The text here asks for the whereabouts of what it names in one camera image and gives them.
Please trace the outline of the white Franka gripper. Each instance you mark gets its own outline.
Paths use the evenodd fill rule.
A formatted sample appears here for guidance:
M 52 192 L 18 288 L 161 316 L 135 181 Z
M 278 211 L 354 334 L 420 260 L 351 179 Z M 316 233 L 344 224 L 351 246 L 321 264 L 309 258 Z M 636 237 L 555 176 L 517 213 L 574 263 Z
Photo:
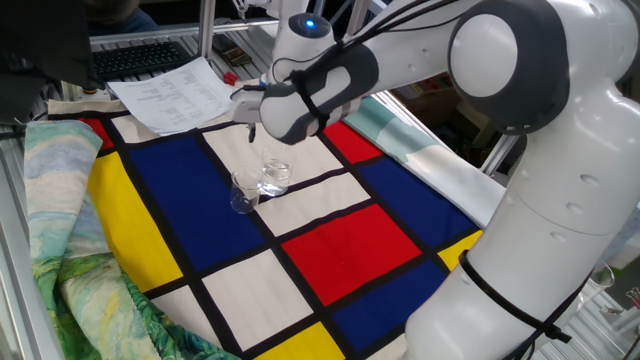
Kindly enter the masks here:
M 248 141 L 253 143 L 256 138 L 256 123 L 261 122 L 260 105 L 265 87 L 260 85 L 243 85 L 235 90 L 231 96 L 229 117 L 234 123 L 248 124 Z

